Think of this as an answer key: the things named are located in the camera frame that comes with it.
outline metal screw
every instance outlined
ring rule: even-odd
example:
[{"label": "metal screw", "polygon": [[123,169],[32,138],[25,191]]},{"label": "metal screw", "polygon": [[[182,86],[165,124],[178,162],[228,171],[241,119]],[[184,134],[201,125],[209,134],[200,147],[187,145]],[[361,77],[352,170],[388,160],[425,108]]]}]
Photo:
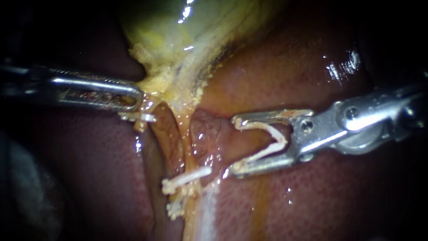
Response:
[{"label": "metal screw", "polygon": [[358,109],[356,108],[356,107],[354,107],[354,106],[352,106],[352,107],[348,107],[346,110],[345,110],[345,116],[346,116],[346,118],[348,119],[348,120],[355,120],[357,117],[358,117],[358,115],[360,114],[360,112],[358,111]]},{"label": "metal screw", "polygon": [[313,123],[310,120],[302,120],[300,127],[304,133],[309,133],[313,128]]}]

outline metal grasper jaw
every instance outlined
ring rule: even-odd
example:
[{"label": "metal grasper jaw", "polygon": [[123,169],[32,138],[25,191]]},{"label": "metal grasper jaw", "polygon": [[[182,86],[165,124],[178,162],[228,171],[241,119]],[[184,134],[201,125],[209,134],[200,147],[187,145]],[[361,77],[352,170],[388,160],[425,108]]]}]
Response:
[{"label": "metal grasper jaw", "polygon": [[0,77],[2,97],[34,104],[131,112],[144,96],[129,81],[45,66],[0,64]]},{"label": "metal grasper jaw", "polygon": [[275,137],[277,134],[271,130],[274,128],[270,124],[290,124],[293,132],[290,142],[285,140],[285,144],[277,145],[276,149],[267,147],[233,163],[227,169],[227,175],[243,178],[292,167],[313,160],[317,152],[324,148],[361,155],[387,141],[401,141],[411,136],[415,128],[417,131],[426,129],[427,112],[421,107],[415,109],[414,103],[425,101],[427,90],[427,82],[420,82],[375,91],[337,101],[316,115],[307,109],[236,115],[231,119],[236,129],[264,129],[277,143],[281,143],[281,138]]}]

